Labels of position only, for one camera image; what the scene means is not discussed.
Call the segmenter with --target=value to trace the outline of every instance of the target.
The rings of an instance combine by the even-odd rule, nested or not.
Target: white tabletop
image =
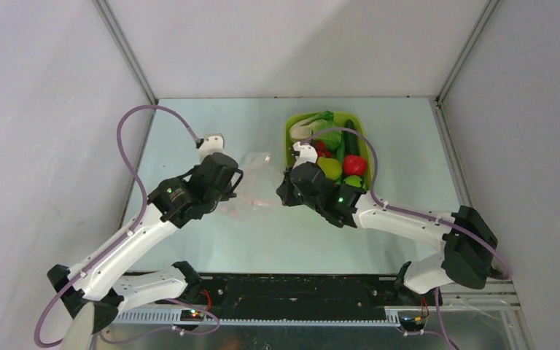
[[[178,111],[200,137],[224,135],[228,154],[246,172],[237,191],[245,199],[231,200],[202,220],[189,222],[152,248],[132,271],[157,271],[186,260],[199,272],[386,274],[432,254],[428,246],[406,238],[339,229],[303,206],[279,205],[275,189],[284,167],[284,123],[294,114],[326,109],[354,113],[378,154],[378,193],[390,202],[418,208],[458,209],[426,98],[164,99],[160,105]],[[139,168],[148,192],[197,162],[182,124],[158,112]],[[126,218],[137,214],[140,203],[135,188]]]

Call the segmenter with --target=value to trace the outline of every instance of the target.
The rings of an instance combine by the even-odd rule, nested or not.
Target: yellow-green container
[[[287,120],[287,124],[284,126],[284,150],[285,150],[284,156],[287,162],[287,166],[293,166],[293,164],[295,164],[295,157],[293,157],[293,154],[291,153],[291,149],[293,146],[293,141],[291,141],[291,136],[289,132],[291,130],[291,127],[295,123],[300,122],[304,119],[308,119],[309,117],[312,117],[313,115],[318,113],[321,112],[297,114],[290,117]],[[364,128],[362,127],[362,122],[359,120],[357,116],[347,112],[333,112],[333,113],[334,113],[334,121],[336,122],[336,124],[338,124],[339,126],[344,126],[344,123],[347,120],[351,120],[353,124],[355,124],[355,130],[358,133],[361,133],[362,135],[365,136]],[[370,154],[370,150],[368,149],[368,146],[366,145],[364,140],[358,137],[357,143],[359,145],[359,156],[368,161],[368,168],[366,169],[366,172],[364,173],[362,178],[364,179],[364,183],[366,184],[366,187],[370,188],[370,180],[372,179],[373,176],[373,169],[372,169],[373,159]]]

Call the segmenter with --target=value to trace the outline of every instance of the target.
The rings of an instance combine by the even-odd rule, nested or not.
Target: red tomato
[[[317,151],[325,151],[325,143],[323,141],[315,141],[313,146]]]
[[[368,162],[358,155],[347,155],[342,163],[342,170],[347,176],[361,176],[366,172]]]

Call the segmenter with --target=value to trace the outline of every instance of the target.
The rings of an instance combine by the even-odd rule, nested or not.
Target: clear plastic bag
[[[218,211],[233,219],[246,221],[252,215],[267,209],[278,209],[282,204],[276,188],[282,182],[282,165],[277,164],[270,152],[251,152],[239,161],[244,178],[237,186],[236,198],[218,205]]]

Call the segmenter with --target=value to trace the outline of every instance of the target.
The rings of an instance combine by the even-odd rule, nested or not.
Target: robotic arm
[[[336,227],[383,230],[428,244],[437,251],[418,262],[407,262],[400,269],[394,287],[404,303],[419,303],[427,292],[452,282],[473,289],[484,288],[491,272],[492,254],[439,223],[445,220],[467,228],[495,248],[497,239],[475,209],[461,206],[454,213],[423,212],[397,205],[388,208],[389,204],[382,199],[384,206],[380,206],[362,188],[336,185],[327,179],[316,164],[316,150],[311,145],[296,142],[292,151],[295,164],[286,169],[276,191],[284,206],[303,204]],[[415,214],[436,219],[422,219]]]
[[[130,230],[135,221],[132,219],[82,262],[69,268],[55,265],[48,272],[48,279],[56,291],[80,274],[81,278],[61,300],[72,317],[86,302],[94,302],[94,333],[105,328],[117,315],[137,306],[166,298],[181,298],[189,303],[198,296],[201,278],[187,262],[175,262],[169,269],[156,273],[123,276],[155,244],[190,220],[211,213],[218,202],[236,196],[235,188],[244,173],[239,170],[237,162],[226,155],[222,135],[208,135],[198,142],[197,147],[201,163],[186,174],[163,180],[149,194],[147,210],[136,229]],[[124,233],[127,238],[121,244],[93,268],[82,272],[89,261]]]

